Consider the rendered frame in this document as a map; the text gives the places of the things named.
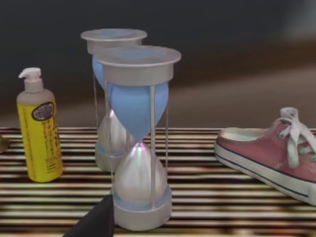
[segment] pump nozzle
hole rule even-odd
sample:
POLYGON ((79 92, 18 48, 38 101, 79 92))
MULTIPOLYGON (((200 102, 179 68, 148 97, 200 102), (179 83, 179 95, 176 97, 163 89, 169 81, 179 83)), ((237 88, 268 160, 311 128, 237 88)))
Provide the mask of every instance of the pump nozzle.
POLYGON ((40 68, 26 68, 19 75, 19 78, 25 78, 24 86, 25 91, 28 93, 38 93, 44 89, 43 82, 40 77, 40 68))

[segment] slatted table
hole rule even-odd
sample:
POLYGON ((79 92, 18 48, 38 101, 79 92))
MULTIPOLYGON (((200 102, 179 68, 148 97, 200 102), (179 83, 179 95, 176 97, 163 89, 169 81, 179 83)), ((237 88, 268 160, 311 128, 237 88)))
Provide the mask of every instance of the slatted table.
MULTIPOLYGON (((118 237, 313 236, 316 208, 218 163, 219 129, 169 130, 172 218, 161 228, 118 237)), ((11 148, 0 155, 0 237, 60 237, 111 187, 94 163, 96 131, 61 128, 64 175, 38 184, 27 177, 19 129, 0 128, 11 148)), ((165 131, 157 129, 157 155, 165 163, 165 131)))

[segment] oval logo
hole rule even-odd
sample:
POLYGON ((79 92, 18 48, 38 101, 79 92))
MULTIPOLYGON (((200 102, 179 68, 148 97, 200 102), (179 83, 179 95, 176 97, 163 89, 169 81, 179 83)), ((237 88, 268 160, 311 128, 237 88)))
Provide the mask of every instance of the oval logo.
POLYGON ((45 121, 50 119, 54 114, 54 104, 47 102, 37 106, 32 111, 32 118, 36 121, 45 121))

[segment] yellow label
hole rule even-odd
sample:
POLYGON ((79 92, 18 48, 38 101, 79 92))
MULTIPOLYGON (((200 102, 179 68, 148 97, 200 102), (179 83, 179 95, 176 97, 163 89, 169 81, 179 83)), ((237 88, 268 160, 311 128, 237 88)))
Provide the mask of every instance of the yellow label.
POLYGON ((17 104, 29 178, 49 182, 63 173, 55 100, 17 104))

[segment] shoe sole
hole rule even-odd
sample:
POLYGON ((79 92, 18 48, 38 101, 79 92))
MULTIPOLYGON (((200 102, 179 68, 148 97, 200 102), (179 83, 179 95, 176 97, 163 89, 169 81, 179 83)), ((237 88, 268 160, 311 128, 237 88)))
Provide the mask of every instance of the shoe sole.
POLYGON ((256 178, 297 200, 316 206, 316 183, 295 178, 215 144, 216 159, 222 164, 256 178))

